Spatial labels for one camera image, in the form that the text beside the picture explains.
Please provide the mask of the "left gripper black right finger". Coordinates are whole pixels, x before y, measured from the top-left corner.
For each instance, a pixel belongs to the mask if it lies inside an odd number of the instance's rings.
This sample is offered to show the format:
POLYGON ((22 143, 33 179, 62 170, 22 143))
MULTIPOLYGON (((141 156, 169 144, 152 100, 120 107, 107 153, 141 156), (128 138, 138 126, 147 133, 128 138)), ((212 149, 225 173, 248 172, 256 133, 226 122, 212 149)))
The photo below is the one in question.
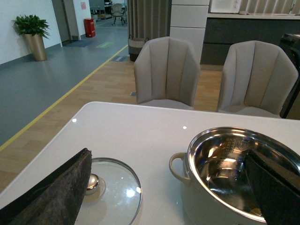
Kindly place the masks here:
POLYGON ((255 150, 244 159, 247 179, 269 225, 300 223, 300 176, 255 150))

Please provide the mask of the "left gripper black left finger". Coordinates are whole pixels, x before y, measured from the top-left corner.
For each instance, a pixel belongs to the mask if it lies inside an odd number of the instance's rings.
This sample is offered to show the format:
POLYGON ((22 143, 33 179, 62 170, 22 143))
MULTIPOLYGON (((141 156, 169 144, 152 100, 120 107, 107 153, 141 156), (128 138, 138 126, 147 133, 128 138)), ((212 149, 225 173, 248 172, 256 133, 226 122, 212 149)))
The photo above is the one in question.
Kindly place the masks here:
POLYGON ((92 154, 87 148, 0 210, 2 225, 73 225, 87 190, 92 154))

